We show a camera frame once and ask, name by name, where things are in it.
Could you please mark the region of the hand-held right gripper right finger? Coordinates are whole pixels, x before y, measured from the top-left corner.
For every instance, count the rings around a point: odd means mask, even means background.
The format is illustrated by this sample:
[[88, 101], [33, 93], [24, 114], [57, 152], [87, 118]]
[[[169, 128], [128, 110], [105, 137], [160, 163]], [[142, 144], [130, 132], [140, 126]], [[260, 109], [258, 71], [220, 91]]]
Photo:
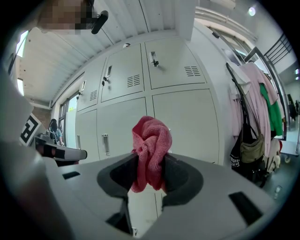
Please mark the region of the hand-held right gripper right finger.
[[162, 212], [144, 240], [251, 240], [277, 210], [235, 171], [177, 154], [164, 158]]

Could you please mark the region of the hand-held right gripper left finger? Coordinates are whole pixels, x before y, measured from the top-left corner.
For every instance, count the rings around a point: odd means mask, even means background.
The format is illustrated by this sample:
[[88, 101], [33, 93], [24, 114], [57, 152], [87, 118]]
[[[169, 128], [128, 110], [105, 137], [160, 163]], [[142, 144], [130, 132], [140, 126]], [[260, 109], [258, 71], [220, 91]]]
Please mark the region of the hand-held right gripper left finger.
[[53, 166], [53, 193], [73, 240], [131, 240], [128, 191], [138, 156]]

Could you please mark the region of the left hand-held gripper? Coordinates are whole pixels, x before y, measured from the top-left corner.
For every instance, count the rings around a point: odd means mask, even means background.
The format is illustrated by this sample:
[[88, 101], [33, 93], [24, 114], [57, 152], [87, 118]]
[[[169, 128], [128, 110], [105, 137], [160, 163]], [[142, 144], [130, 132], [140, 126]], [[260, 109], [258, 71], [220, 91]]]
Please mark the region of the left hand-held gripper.
[[35, 149], [41, 156], [54, 158], [56, 161], [79, 161], [87, 158], [85, 150], [58, 147], [54, 133], [45, 129], [32, 113], [22, 129], [19, 140], [24, 146]]

